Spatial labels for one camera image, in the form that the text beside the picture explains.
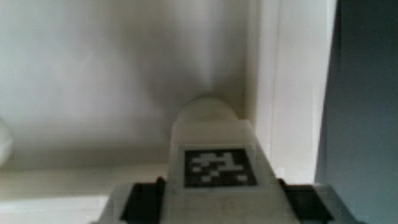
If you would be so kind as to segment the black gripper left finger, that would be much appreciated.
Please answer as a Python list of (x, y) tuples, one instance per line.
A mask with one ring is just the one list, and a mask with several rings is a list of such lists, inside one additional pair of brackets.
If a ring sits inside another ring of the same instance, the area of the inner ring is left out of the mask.
[(164, 185), (161, 177), (154, 182), (132, 185), (120, 214), (125, 224), (159, 224)]

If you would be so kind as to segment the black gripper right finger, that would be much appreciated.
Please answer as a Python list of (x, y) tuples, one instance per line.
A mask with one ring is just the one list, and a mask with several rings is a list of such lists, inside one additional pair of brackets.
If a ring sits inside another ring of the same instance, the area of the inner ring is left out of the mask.
[(312, 185), (291, 185), (278, 179), (284, 195), (300, 224), (328, 224), (333, 220)]

